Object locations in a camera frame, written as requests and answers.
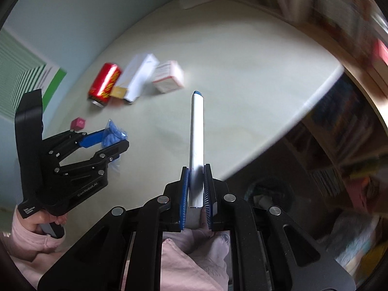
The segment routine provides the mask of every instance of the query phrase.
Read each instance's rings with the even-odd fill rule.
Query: yellow object
[[[388,242],[381,243],[375,248],[370,250],[365,256],[361,259],[360,262],[360,271],[365,277],[369,277],[376,265],[379,263],[384,253],[388,249]]]

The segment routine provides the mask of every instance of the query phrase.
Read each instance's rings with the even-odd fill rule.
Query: light blue wall
[[[170,0],[19,0],[5,27],[67,71],[48,105],[45,125],[94,59],[127,28]],[[0,119],[0,206],[9,205],[5,161],[14,162],[13,124]]]

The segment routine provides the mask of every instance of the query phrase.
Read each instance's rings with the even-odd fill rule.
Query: pink dice
[[[84,127],[85,127],[85,119],[82,119],[81,117],[74,119],[70,124],[70,129],[73,129],[74,131],[81,130]]]

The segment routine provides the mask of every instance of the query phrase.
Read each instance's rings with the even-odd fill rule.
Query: green and white poster
[[[22,95],[42,89],[43,110],[66,72],[26,45],[14,33],[0,30],[0,114],[13,120]]]

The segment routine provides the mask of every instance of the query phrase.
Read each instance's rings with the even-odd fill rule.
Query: metal screw
[[[124,212],[124,209],[122,207],[115,207],[112,209],[112,214],[116,217],[119,215],[122,215]]]
[[[158,197],[158,203],[168,203],[170,199],[167,196]]]
[[[269,208],[269,213],[271,215],[280,215],[280,213],[282,213],[282,210],[279,207],[273,206]]]
[[[226,194],[224,196],[224,200],[227,201],[227,202],[233,202],[236,200],[236,196],[232,195],[232,194]]]

